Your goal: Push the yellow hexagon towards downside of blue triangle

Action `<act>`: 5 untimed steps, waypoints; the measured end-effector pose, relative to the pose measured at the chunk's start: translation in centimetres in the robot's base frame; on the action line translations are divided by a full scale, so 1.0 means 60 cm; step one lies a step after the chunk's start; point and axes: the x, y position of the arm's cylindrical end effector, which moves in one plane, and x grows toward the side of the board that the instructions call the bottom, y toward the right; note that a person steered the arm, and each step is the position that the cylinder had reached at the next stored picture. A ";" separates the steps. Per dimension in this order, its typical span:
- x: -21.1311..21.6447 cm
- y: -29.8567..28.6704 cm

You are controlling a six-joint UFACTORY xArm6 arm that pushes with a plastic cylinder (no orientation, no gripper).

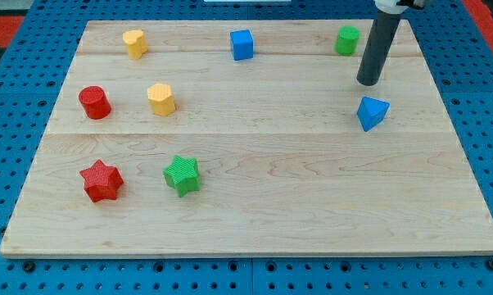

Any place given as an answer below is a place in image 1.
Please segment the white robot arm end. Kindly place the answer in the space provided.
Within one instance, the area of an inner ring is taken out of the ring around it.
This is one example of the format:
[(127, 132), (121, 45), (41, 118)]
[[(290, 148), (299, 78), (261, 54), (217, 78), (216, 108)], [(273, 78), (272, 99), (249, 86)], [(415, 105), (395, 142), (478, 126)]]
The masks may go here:
[(422, 10), (430, 3), (430, 1), (431, 0), (374, 0), (374, 3), (377, 9), (382, 12), (399, 15), (408, 8)]

